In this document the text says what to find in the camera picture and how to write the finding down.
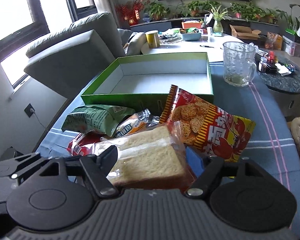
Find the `dark round side table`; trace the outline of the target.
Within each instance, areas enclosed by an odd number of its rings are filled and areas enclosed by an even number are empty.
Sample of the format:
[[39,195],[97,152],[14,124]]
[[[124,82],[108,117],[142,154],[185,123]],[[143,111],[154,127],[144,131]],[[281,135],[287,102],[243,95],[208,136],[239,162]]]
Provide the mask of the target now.
[[294,67],[294,71],[282,76],[275,70],[257,72],[261,80],[268,87],[286,118],[296,116],[300,109],[300,67],[290,59],[279,55],[279,64]]

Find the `open cardboard box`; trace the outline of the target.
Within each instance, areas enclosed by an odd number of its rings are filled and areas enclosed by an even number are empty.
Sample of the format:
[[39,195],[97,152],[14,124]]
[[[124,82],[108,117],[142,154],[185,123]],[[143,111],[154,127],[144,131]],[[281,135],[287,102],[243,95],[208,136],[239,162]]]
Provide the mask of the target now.
[[230,25],[231,35],[240,40],[258,40],[260,38],[260,30],[252,30],[250,27],[240,25]]

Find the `orange packaged bread bun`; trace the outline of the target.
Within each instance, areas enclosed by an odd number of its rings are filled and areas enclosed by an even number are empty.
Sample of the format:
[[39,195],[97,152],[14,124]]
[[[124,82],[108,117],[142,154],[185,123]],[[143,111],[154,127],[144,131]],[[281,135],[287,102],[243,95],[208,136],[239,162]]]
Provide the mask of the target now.
[[131,115],[128,119],[121,122],[121,124],[117,126],[113,137],[119,138],[156,126],[159,124],[159,119],[159,116],[155,116],[150,113],[149,109],[145,109]]

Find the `potted green plant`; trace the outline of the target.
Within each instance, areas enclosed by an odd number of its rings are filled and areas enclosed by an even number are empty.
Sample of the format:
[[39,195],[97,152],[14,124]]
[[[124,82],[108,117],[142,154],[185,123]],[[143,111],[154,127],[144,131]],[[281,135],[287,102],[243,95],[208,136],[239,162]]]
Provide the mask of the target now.
[[159,2],[146,2],[145,12],[149,14],[151,20],[160,21],[170,14],[170,8]]

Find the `gold tin can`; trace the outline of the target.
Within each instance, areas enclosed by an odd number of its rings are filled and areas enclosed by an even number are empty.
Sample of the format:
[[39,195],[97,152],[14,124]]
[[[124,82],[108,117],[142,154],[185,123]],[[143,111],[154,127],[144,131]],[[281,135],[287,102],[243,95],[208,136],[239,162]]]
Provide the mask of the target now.
[[159,32],[157,30],[147,31],[145,35],[149,48],[160,47]]

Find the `red snack packet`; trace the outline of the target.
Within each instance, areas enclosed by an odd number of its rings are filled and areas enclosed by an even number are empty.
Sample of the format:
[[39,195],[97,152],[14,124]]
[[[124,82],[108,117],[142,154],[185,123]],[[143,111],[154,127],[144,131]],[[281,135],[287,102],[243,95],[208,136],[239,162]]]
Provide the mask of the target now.
[[97,134],[94,131],[80,133],[69,142],[66,150],[72,155],[89,155],[94,153],[95,144],[108,140],[109,137],[103,134]]

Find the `red yellow lobster snack bag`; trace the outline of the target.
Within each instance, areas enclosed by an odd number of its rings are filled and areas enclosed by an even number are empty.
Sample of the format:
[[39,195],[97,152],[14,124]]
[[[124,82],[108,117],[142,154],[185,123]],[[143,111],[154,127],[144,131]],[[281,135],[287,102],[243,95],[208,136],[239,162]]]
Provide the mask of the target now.
[[181,137],[203,153],[237,162],[256,126],[255,122],[229,114],[200,97],[171,85],[159,122],[179,122]]

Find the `round white coffee table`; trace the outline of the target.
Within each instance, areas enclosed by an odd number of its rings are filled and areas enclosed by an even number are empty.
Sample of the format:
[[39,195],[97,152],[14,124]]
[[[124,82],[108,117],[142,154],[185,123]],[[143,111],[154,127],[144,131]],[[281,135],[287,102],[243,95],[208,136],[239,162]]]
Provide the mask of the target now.
[[182,53],[182,52],[206,52],[209,62],[223,61],[223,43],[225,42],[242,42],[240,39],[231,35],[224,34],[222,37],[202,35],[198,41],[180,40],[173,43],[163,43],[158,48],[149,48],[145,43],[141,52],[146,54],[163,54],[163,53]]

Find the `grey sofa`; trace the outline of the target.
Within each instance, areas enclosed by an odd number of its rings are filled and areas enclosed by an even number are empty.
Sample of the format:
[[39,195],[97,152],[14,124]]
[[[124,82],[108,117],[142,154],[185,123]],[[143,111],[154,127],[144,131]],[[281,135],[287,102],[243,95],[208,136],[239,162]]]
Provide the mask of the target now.
[[24,72],[72,99],[93,77],[124,55],[114,17],[106,11],[34,41],[26,52],[29,61]]

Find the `blue tray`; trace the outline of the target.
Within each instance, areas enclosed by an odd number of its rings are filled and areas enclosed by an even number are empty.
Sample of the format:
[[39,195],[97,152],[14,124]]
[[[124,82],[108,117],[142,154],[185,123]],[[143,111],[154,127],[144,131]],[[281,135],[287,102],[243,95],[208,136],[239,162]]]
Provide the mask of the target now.
[[198,41],[201,38],[201,33],[181,33],[181,37],[184,41]]

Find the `spider plant in vase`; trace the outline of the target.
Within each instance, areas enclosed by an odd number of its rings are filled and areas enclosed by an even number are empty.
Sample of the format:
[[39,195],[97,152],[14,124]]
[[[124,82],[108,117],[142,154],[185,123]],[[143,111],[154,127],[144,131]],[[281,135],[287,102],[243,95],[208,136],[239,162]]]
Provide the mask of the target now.
[[222,8],[222,5],[214,6],[212,3],[209,3],[210,10],[209,13],[214,19],[213,23],[213,33],[222,35],[224,33],[224,29],[221,23],[221,20],[225,20],[228,17],[228,8]]

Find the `packaged white bread sandwich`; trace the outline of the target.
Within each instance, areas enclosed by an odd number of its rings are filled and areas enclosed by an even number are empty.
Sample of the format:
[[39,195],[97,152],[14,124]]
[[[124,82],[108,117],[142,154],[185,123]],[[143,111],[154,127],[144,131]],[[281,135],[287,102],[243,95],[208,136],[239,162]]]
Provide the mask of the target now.
[[97,142],[91,152],[100,155],[116,146],[118,158],[107,175],[115,186],[185,191],[194,175],[186,162],[181,123],[168,122],[123,137]]

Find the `blue striped tablecloth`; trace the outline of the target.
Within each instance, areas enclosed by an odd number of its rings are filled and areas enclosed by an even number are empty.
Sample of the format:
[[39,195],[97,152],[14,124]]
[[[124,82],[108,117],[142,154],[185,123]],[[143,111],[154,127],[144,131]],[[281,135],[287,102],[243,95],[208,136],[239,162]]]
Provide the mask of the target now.
[[[181,68],[185,68],[185,70],[199,69],[199,66],[203,65],[199,61],[199,59],[156,60],[128,64],[132,64],[142,74],[145,70],[151,69],[151,72],[154,73],[155,70],[161,70],[166,66],[169,66],[168,69],[176,69],[178,73],[181,73]],[[223,63],[216,62],[209,65],[214,104],[228,113],[249,118],[256,122],[253,135],[242,155],[253,159],[294,194],[298,206],[291,229],[300,237],[300,159],[283,114],[259,76],[256,75],[252,83],[246,87],[234,87],[227,84],[223,79]],[[42,156],[69,155],[66,147],[77,133],[63,133],[61,126],[70,111],[83,105],[81,94],[94,79],[95,77],[80,91],[38,146],[37,151]]]

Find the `wall socket with plug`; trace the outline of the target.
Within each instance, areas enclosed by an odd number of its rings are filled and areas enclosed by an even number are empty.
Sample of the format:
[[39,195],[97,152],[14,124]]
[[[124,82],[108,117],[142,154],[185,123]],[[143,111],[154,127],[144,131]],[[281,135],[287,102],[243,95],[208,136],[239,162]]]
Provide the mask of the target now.
[[30,118],[36,111],[34,110],[34,108],[32,107],[32,105],[29,103],[27,105],[27,107],[24,109],[24,112]]

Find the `green cardboard box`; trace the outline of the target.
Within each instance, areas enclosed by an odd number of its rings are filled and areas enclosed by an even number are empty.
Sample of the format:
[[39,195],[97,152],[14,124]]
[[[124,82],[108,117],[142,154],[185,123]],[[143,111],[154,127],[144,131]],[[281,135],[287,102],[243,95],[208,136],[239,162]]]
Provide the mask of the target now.
[[164,110],[171,85],[208,102],[213,86],[207,53],[166,53],[121,57],[113,61],[82,93],[87,105]]

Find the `clear glass mug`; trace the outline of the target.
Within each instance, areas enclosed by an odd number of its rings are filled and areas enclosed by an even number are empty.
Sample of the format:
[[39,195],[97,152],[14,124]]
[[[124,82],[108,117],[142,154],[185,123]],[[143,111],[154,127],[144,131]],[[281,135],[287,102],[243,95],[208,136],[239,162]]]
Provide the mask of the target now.
[[236,87],[245,87],[253,80],[257,66],[253,43],[229,41],[223,43],[224,81]]

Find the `red festive decoration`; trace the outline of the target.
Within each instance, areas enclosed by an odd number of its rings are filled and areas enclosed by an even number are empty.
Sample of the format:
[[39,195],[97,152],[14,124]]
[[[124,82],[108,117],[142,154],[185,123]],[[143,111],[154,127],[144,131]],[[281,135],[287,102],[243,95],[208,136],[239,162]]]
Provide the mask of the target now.
[[140,14],[144,9],[143,0],[133,0],[126,4],[116,6],[117,14],[130,26],[137,25],[140,20]]

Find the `green snack bag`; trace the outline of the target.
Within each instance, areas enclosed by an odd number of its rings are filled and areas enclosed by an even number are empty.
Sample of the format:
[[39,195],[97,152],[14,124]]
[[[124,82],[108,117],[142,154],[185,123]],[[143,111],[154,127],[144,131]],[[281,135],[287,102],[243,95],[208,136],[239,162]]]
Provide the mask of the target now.
[[62,131],[87,133],[94,131],[98,134],[112,137],[117,126],[135,113],[128,107],[113,105],[85,105],[75,108],[62,124]]

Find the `clear plastic storage bin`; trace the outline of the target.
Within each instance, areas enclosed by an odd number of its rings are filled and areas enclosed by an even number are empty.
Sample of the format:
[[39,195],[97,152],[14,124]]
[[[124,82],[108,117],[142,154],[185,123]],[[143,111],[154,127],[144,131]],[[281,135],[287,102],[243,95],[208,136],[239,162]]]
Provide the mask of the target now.
[[290,56],[300,58],[300,43],[294,42],[285,36],[282,37],[282,50]]

